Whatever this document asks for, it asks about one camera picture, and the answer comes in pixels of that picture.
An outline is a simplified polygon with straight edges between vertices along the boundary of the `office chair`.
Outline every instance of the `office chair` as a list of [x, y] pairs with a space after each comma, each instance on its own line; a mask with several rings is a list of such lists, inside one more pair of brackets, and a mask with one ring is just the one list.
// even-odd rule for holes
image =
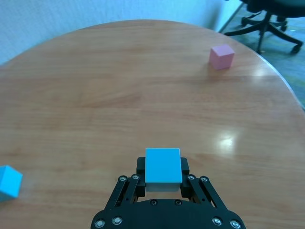
[[[295, 43], [296, 46], [292, 49], [291, 53], [298, 53], [303, 45], [302, 41], [299, 41], [293, 37], [284, 33], [287, 29], [286, 18], [299, 18], [305, 17], [305, 0], [241, 0], [247, 5], [247, 10], [256, 13], [247, 18], [242, 18], [242, 26], [251, 24], [252, 26], [233, 32], [226, 32], [227, 36], [242, 35], [254, 31], [260, 32], [260, 39], [258, 42], [257, 53], [261, 53], [262, 41], [265, 32], [269, 31], [274, 35]], [[255, 21], [251, 18], [260, 14], [262, 11], [266, 11], [265, 18], [262, 21]], [[270, 22], [271, 16], [277, 16], [277, 22]]]

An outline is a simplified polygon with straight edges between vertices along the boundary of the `caster wheel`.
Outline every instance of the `caster wheel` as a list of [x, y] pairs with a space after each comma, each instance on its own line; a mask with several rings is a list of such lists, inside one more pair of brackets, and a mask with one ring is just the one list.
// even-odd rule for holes
[[248, 23], [247, 23], [247, 18], [243, 17], [242, 18], [242, 27], [245, 27]]
[[302, 45], [297, 44], [293, 49], [291, 50], [292, 54], [297, 54], [301, 50]]
[[281, 31], [285, 32], [287, 30], [287, 25], [282, 25], [281, 26]]

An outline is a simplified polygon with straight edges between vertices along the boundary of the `black metal bracket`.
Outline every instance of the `black metal bracket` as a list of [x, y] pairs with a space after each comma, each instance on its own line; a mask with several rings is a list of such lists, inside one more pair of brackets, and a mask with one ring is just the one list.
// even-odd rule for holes
[[98, 212], [91, 229], [245, 229], [242, 219], [229, 211], [209, 178], [190, 174], [181, 158], [183, 182], [180, 199], [151, 199], [145, 196], [145, 158], [139, 157], [137, 173], [120, 176], [104, 210]]

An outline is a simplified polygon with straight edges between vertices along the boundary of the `carpet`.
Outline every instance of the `carpet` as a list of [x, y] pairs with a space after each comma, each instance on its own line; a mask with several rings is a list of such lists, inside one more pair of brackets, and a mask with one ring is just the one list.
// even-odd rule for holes
[[[251, 13], [247, 11], [246, 5], [244, 4], [222, 33], [242, 29], [241, 19], [249, 15]], [[265, 12], [253, 19], [261, 20], [264, 16]], [[288, 29], [285, 33], [305, 42], [305, 18], [289, 18]], [[259, 32], [255, 31], [245, 35], [232, 36], [231, 38], [256, 50]], [[303, 109], [305, 109], [305, 44], [298, 54], [290, 54], [293, 47], [293, 43], [284, 41], [267, 32], [264, 36], [261, 55], [285, 78], [303, 106]]]

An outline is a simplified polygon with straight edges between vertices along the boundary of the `cube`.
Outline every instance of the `cube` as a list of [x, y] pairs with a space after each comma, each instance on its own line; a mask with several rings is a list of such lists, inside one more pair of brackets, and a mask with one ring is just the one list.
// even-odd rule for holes
[[0, 167], [0, 202], [17, 198], [22, 180], [22, 173], [11, 166]]
[[210, 51], [209, 62], [216, 70], [230, 68], [234, 54], [234, 50], [227, 44], [214, 46]]
[[146, 191], [177, 191], [182, 183], [180, 149], [147, 148]]

